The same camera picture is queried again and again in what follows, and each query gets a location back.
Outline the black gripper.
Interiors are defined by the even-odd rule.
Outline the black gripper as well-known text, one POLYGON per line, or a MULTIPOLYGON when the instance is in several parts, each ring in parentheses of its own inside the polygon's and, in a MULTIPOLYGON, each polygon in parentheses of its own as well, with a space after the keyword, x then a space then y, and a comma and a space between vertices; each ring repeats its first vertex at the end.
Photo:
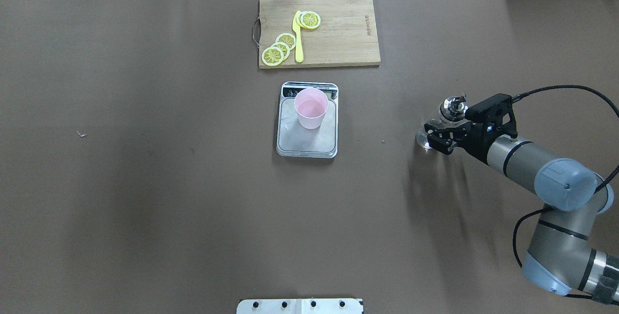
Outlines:
POLYGON ((493 123, 484 125, 466 120, 427 120, 424 124, 424 135, 427 135, 429 146, 445 155, 451 155, 455 148, 464 149, 469 155, 488 164, 489 148, 503 135, 501 129, 495 129, 493 123), (455 139, 450 133, 431 133, 431 130, 464 129, 464 134, 456 134, 455 139))

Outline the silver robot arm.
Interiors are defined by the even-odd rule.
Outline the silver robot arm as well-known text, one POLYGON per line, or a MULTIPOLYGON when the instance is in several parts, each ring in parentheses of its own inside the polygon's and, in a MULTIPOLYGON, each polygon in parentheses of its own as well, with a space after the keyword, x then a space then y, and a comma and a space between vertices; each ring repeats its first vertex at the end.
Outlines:
POLYGON ((535 194, 543 208, 528 250, 517 257, 523 276, 557 296, 618 304, 618 257, 589 246, 595 219, 613 204, 613 189, 594 171, 520 138, 512 122, 461 122, 455 127, 424 125, 432 149, 450 154, 456 147, 535 194))

